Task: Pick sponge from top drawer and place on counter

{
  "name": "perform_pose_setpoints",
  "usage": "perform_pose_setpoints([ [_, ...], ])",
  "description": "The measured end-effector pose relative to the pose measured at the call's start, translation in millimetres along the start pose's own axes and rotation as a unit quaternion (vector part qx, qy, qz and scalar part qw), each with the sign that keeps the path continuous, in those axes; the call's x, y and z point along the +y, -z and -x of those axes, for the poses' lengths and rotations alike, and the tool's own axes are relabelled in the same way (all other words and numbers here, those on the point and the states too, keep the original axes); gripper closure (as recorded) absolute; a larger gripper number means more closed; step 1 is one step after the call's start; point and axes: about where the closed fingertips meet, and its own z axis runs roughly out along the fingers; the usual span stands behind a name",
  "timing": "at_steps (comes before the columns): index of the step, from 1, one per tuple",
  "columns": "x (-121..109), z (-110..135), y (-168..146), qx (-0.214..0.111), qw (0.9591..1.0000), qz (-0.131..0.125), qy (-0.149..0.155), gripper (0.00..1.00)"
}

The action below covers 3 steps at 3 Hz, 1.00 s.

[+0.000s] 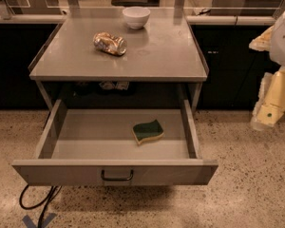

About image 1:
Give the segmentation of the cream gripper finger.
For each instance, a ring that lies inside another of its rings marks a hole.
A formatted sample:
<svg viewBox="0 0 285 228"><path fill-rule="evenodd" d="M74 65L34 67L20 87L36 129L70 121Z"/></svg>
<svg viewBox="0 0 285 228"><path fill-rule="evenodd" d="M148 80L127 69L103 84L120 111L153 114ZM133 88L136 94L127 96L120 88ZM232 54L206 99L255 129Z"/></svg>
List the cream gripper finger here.
<svg viewBox="0 0 285 228"><path fill-rule="evenodd" d="M258 101L250 121L254 130L274 127L285 113L285 66L274 74L266 72L261 80Z"/></svg>
<svg viewBox="0 0 285 228"><path fill-rule="evenodd" d="M249 44L249 48L256 51L269 51L271 48L271 36L274 27L267 28Z"/></svg>

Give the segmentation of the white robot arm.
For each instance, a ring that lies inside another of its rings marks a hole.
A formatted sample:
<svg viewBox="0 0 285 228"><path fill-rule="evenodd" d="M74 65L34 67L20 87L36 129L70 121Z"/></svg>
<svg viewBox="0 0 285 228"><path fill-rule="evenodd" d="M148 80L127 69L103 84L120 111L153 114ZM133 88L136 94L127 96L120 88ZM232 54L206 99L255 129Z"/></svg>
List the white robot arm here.
<svg viewBox="0 0 285 228"><path fill-rule="evenodd" d="M277 72L266 72L261 80L251 119L251 127L261 131L273 127L285 113L285 10L249 48L268 51L270 59L280 65Z"/></svg>

